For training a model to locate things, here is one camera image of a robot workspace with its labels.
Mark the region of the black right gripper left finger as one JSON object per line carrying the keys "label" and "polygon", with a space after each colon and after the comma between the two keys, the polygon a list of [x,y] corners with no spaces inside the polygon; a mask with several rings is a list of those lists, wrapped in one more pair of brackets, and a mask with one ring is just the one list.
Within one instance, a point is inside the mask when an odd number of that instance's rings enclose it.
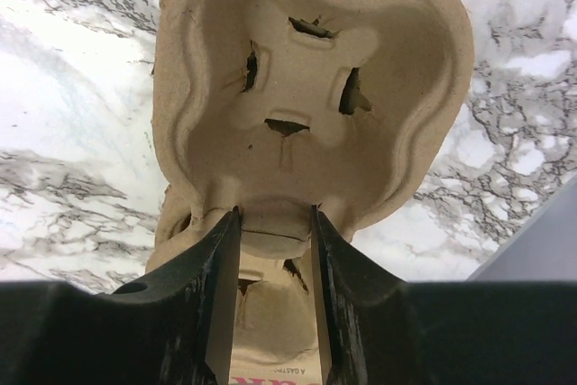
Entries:
{"label": "black right gripper left finger", "polygon": [[64,281],[1,286],[4,384],[225,384],[240,216],[111,294]]}

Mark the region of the pink and beige paper bag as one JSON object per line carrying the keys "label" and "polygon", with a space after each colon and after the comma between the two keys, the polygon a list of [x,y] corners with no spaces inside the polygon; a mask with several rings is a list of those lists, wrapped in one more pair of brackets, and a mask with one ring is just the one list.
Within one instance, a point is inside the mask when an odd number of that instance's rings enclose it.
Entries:
{"label": "pink and beige paper bag", "polygon": [[234,361],[229,373],[229,384],[320,384],[322,381],[318,360],[266,364]]}

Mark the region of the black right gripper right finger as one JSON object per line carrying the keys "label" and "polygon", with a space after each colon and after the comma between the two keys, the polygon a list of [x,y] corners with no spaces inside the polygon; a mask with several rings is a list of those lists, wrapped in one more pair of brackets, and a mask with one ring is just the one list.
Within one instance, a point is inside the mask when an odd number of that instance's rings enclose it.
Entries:
{"label": "black right gripper right finger", "polygon": [[573,384],[570,281],[409,283],[311,212],[325,384]]}

